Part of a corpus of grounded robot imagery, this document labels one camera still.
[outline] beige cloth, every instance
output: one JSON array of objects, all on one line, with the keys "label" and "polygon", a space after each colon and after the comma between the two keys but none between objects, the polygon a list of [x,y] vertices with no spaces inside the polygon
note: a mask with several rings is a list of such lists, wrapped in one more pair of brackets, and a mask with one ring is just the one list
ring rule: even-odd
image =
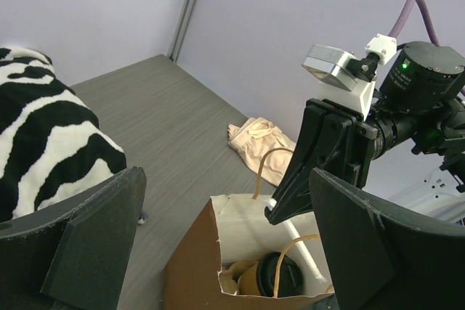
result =
[{"label": "beige cloth", "polygon": [[[296,144],[277,126],[264,118],[250,118],[242,127],[229,125],[227,133],[229,146],[255,173],[258,173],[260,160],[269,150],[284,147],[294,151],[296,148]],[[264,162],[262,178],[277,187],[291,158],[292,153],[286,151],[278,150],[270,154]]]}]

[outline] table surface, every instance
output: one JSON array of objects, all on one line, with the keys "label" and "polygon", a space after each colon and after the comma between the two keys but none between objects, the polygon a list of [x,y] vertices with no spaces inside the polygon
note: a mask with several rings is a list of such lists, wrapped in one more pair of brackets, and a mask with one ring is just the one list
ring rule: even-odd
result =
[{"label": "table surface", "polygon": [[227,145],[227,125],[246,117],[163,55],[73,89],[147,174],[150,218],[137,229],[118,310],[162,309],[163,268],[209,197],[254,192],[254,173]]}]

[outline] white wall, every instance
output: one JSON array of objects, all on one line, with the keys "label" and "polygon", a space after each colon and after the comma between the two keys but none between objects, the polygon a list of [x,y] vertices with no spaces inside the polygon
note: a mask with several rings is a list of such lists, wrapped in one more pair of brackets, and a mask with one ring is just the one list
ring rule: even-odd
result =
[{"label": "white wall", "polygon": [[[316,80],[301,63],[313,44],[364,54],[387,34],[405,0],[198,0],[179,64],[231,105],[261,115],[291,137]],[[426,0],[443,45],[465,53],[463,0]],[[428,40],[414,9],[399,41]],[[367,189],[381,196],[420,179],[438,159],[413,157],[411,144],[377,160]]]},{"label": "white wall", "polygon": [[75,84],[166,54],[184,0],[0,0],[0,45],[48,54]]}]

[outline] black and white striped fabric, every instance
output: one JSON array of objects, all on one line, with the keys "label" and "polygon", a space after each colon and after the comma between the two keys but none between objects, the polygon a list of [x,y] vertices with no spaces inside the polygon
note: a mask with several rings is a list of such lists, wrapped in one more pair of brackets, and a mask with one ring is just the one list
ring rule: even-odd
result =
[{"label": "black and white striped fabric", "polygon": [[0,221],[58,203],[125,167],[124,151],[56,79],[47,56],[0,49]]}]

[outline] paper bag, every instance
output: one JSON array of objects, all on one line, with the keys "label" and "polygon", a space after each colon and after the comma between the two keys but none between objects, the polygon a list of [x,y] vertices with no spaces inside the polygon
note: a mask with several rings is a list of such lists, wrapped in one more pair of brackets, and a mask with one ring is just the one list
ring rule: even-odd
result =
[{"label": "paper bag", "polygon": [[[267,198],[253,200],[252,195],[231,194],[210,199],[165,268],[165,310],[301,310],[328,296],[325,291],[331,285],[331,276],[320,240],[304,243],[327,279],[324,283],[313,277],[297,248],[292,247],[286,254],[302,270],[306,296],[267,298],[223,292],[219,283],[223,265],[281,252],[292,240],[283,224],[272,226],[264,217]],[[318,234],[313,213],[291,221],[300,235]]]}]

